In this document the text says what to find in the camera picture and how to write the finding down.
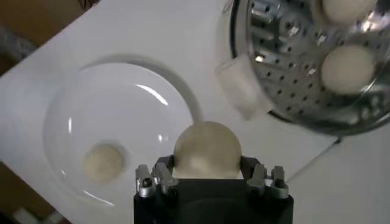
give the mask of white table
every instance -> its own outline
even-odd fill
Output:
[[[48,105],[71,74],[95,63],[142,58],[171,71],[190,89],[199,120],[230,127],[244,155],[268,168],[282,165],[291,177],[335,139],[266,114],[241,119],[215,78],[215,68],[224,62],[217,47],[224,4],[106,0],[86,12],[0,79],[0,159],[74,223],[132,223],[128,207],[103,209],[67,190],[44,154],[42,129]],[[124,195],[130,205],[133,194]]]

